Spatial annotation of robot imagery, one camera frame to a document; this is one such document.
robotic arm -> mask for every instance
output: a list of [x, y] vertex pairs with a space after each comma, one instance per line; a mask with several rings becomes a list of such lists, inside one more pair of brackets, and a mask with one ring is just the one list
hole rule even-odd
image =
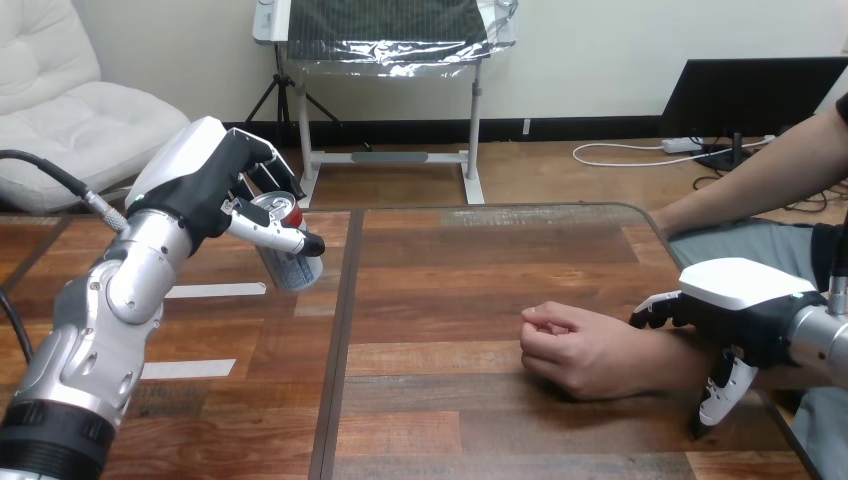
[[86, 194], [117, 235], [56, 300], [53, 331], [0, 423], [0, 480], [99, 477], [141, 377], [147, 341], [160, 326], [163, 299], [204, 239], [229, 232], [284, 252], [324, 252], [321, 237], [251, 204], [245, 174], [263, 190], [304, 196], [271, 144], [208, 117], [141, 173], [127, 219]]
[[700, 408], [690, 425], [705, 435], [744, 396], [759, 369], [775, 365], [813, 368], [848, 388], [848, 249], [843, 235], [834, 262], [830, 299], [801, 278], [742, 258], [692, 265], [680, 290], [648, 298], [630, 318], [644, 328], [693, 325], [722, 347]]

black baseboard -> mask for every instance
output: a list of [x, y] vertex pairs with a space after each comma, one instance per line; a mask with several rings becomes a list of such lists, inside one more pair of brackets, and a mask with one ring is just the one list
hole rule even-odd
[[[276, 122], [228, 122], [276, 142]], [[568, 140], [607, 140], [657, 137], [659, 116], [536, 118], [530, 121], [530, 133], [523, 135], [524, 119], [489, 119], [480, 122], [481, 142], [551, 142]], [[468, 120], [404, 120], [344, 122], [342, 128], [329, 121], [310, 122], [313, 147], [358, 145], [449, 144], [467, 143]], [[283, 146], [300, 145], [297, 123], [292, 122]]]

computer monitor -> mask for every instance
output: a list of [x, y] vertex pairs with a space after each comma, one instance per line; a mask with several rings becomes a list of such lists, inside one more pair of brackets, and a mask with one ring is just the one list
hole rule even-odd
[[732, 170], [743, 136], [777, 135], [809, 118], [848, 66], [848, 57], [689, 60], [660, 122], [660, 135], [733, 139], [732, 152], [701, 159]]

black sleeve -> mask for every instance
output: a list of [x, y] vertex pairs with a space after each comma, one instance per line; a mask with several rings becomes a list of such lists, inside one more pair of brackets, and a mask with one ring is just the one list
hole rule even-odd
[[836, 246], [839, 245], [841, 234], [842, 225], [817, 223], [813, 226], [810, 260], [816, 276], [816, 287], [820, 292], [826, 292], [830, 287], [830, 271], [833, 269], [833, 257], [836, 256]]
[[848, 93], [836, 101], [836, 111], [839, 112], [842, 121], [848, 124]]

white armchair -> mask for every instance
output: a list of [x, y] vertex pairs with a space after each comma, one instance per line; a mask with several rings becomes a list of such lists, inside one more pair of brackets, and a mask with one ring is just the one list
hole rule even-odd
[[[153, 95], [100, 81], [70, 0], [0, 0], [0, 150], [23, 150], [102, 191], [138, 174], [188, 119]], [[0, 200], [46, 212], [76, 198], [0, 159]]]

